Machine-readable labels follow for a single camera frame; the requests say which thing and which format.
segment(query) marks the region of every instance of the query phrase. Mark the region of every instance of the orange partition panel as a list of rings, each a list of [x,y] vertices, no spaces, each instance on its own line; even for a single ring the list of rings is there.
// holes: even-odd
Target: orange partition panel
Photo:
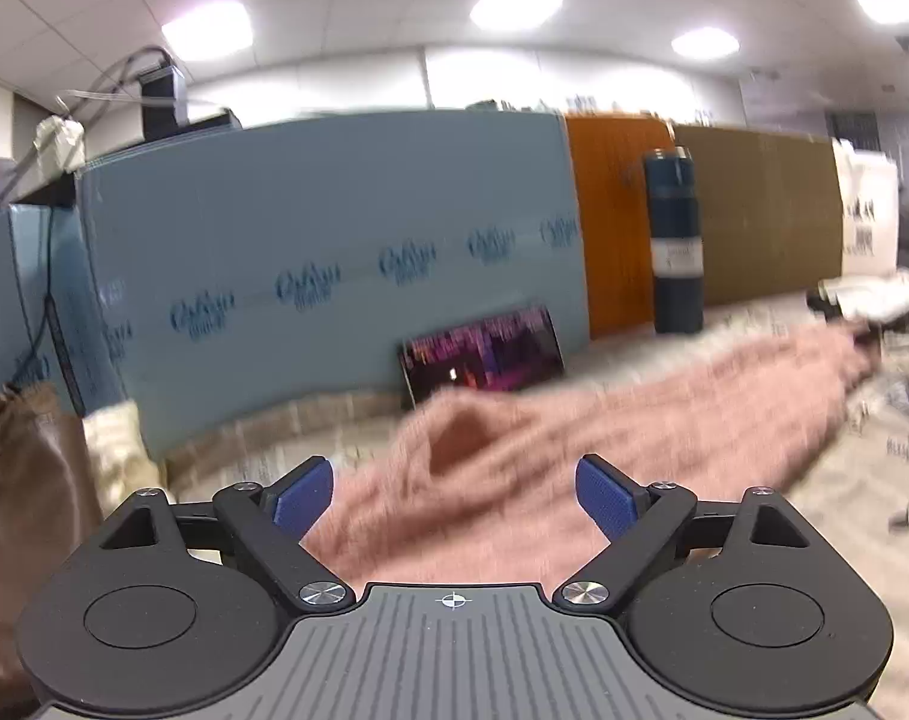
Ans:
[[[581,212],[590,336],[654,319],[643,154],[671,148],[667,124],[640,116],[568,116]]]

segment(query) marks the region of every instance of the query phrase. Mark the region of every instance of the bottle label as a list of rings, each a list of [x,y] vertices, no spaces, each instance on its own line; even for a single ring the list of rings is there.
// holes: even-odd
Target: bottle label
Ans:
[[[700,238],[652,238],[651,265],[660,278],[696,278],[704,275]]]

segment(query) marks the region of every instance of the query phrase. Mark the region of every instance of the blue cubicle partition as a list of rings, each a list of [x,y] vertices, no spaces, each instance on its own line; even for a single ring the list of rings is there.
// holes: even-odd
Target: blue cubicle partition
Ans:
[[[62,408],[83,416],[123,399],[123,391],[110,366],[76,210],[11,206],[0,211],[0,391],[21,370],[40,328],[52,213],[49,322],[14,384],[48,381]]]
[[[404,338],[547,304],[587,344],[563,121],[419,111],[140,146],[80,181],[112,362],[160,456],[315,391],[399,388]]]

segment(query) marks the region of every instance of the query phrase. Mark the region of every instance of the black cable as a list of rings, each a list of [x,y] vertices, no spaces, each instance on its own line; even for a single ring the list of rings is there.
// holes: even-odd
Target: black cable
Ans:
[[[123,69],[121,70],[120,79],[117,79],[117,81],[112,81],[112,92],[114,90],[123,89],[125,86],[127,86],[129,83],[131,83],[131,81],[134,80],[134,77],[128,76],[129,70],[131,69],[131,65],[133,65],[134,62],[139,59],[139,57],[144,55],[144,53],[153,52],[154,50],[160,50],[164,54],[164,56],[166,56],[167,59],[170,60],[170,55],[168,55],[168,53],[165,52],[163,49],[159,49],[158,47],[144,47],[144,49],[140,49],[137,52],[134,52],[132,55],[129,55],[129,56],[125,57],[124,59],[119,60],[118,62],[115,62],[115,64],[113,64],[112,66],[110,66],[110,68],[107,69],[107,71],[105,71],[104,74],[102,74],[102,78],[107,73],[112,73],[119,65],[123,65]],[[101,80],[102,79],[98,79],[96,81],[95,87],[97,84],[101,83]],[[73,107],[73,109],[69,112],[69,116],[73,115],[78,110],[80,110],[81,107],[86,102],[87,102],[87,100],[82,100],[81,103],[78,103],[77,105],[75,105]],[[98,122],[100,122],[101,119],[105,116],[105,114],[107,113],[107,110],[109,108],[110,108],[110,100],[107,100],[107,101],[105,101],[105,103],[103,105],[101,105],[101,107],[98,109],[97,113],[95,113],[94,116],[92,116],[91,119],[89,120],[89,122],[88,122],[89,130],[96,127]],[[40,145],[40,147],[35,150],[34,153],[29,154],[29,157],[40,156],[40,154],[43,153],[45,148],[48,148],[48,146],[50,146],[50,143],[53,142],[54,136],[56,134],[57,133],[52,133],[52,136],[50,136],[44,143],[42,143]],[[71,158],[74,156],[75,152],[77,151],[77,149],[80,145],[81,145],[80,141],[78,141],[78,143],[74,143],[73,148],[68,153],[67,162],[70,162]],[[21,164],[23,164],[26,160],[27,160],[27,157],[25,157],[24,160],[21,160]],[[16,184],[17,180],[19,180],[19,177],[16,175],[16,177],[14,177],[14,179],[11,180],[11,183],[8,186],[6,186],[6,190],[11,189],[11,187],[14,186],[14,184]],[[11,380],[8,382],[8,384],[6,384],[6,387],[8,389],[12,389],[15,392],[20,391],[19,380],[21,379],[22,376],[24,376],[27,373],[28,367],[30,367],[30,364],[38,356],[38,348],[40,348],[41,339],[43,338],[44,332],[48,327],[48,320],[50,317],[52,304],[54,303],[54,296],[51,295],[51,283],[52,283],[52,279],[53,279],[53,269],[51,268],[51,241],[52,241],[53,237],[54,237],[54,209],[49,208],[48,209],[48,219],[47,219],[47,244],[45,247],[46,252],[45,252],[45,263],[44,263],[44,268],[45,268],[46,274],[45,274],[45,278],[44,278],[43,312],[41,312],[40,324],[38,324],[38,331],[35,332],[34,337],[31,339],[31,347],[28,349],[27,356],[21,361],[20,365],[17,367],[17,370],[14,372],[14,376],[11,376]]]
[[[43,300],[43,309],[41,310],[40,324],[38,324],[38,332],[35,333],[35,336],[31,341],[31,348],[28,349],[27,356],[21,361],[21,364],[17,367],[17,370],[14,372],[14,376],[11,376],[11,381],[8,382],[8,389],[13,389],[15,392],[19,391],[20,378],[27,372],[28,366],[35,360],[35,357],[38,356],[38,348],[40,348],[40,340],[44,335],[44,330],[47,329],[47,318],[48,312],[50,311],[51,302],[54,300],[51,296],[51,239],[54,233],[54,209],[48,209],[47,216],[47,252],[45,253],[45,269],[47,274],[45,276],[45,288],[44,288],[44,300]]]
[[[112,81],[110,90],[108,90],[109,93],[115,93],[115,92],[119,91],[124,86],[126,86],[128,83],[130,83],[131,80],[134,80],[134,79],[125,79],[125,76],[127,74],[128,69],[130,69],[130,66],[133,65],[134,62],[136,62],[136,60],[141,59],[141,57],[147,56],[147,55],[153,55],[153,53],[159,53],[161,55],[161,66],[162,67],[166,67],[167,65],[170,65],[173,61],[171,59],[171,55],[167,52],[167,50],[163,49],[160,46],[141,47],[141,49],[138,49],[136,52],[131,53],[130,55],[117,60],[115,62],[115,64],[112,64],[112,66],[110,66],[110,68],[107,68],[102,74],[100,74],[100,76],[98,76],[98,79],[96,81],[94,81],[94,85],[88,91],[102,92],[103,89],[99,89],[98,87],[101,85],[101,83],[105,79]],[[117,81],[113,81],[111,78],[112,74],[122,65],[124,66],[125,70],[122,71],[122,73],[121,73],[121,79],[117,80]],[[87,102],[88,102],[88,100],[86,98],[82,98],[79,103],[72,106],[72,108],[68,108],[67,114],[64,114],[63,118],[68,119],[68,120],[74,119],[74,117],[78,113],[78,111],[80,111],[81,108],[83,107],[83,105],[85,105]],[[88,126],[89,127],[93,126],[93,119],[91,120],[91,122],[88,123]],[[48,148],[50,148],[51,143],[54,143],[55,138],[57,138],[57,136],[58,136],[58,132],[57,132],[57,130],[55,130],[50,135],[48,135],[47,139],[43,143],[41,143],[40,146],[35,146],[33,151],[28,151],[28,153],[25,154],[24,157],[21,158],[21,161],[18,162],[17,165],[14,167],[14,176],[11,177],[11,180],[9,181],[7,186],[5,186],[4,190],[1,191],[0,205],[4,202],[5,199],[7,199],[8,194],[11,194],[11,192],[14,191],[14,187],[17,186],[17,183],[19,183],[21,178],[24,177],[25,173],[28,172],[31,165],[33,165],[35,159],[40,157],[45,151],[48,150]],[[75,146],[75,149],[72,149],[70,156],[73,156],[74,151],[76,151],[76,146]]]

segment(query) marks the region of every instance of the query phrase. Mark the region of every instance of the metal screw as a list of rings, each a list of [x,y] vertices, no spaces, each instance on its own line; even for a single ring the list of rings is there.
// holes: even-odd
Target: metal screw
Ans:
[[[301,588],[299,596],[306,604],[322,607],[323,605],[336,604],[344,600],[347,591],[342,584],[336,581],[312,581]]]
[[[561,594],[569,604],[600,604],[608,600],[608,589],[596,581],[573,581]]]

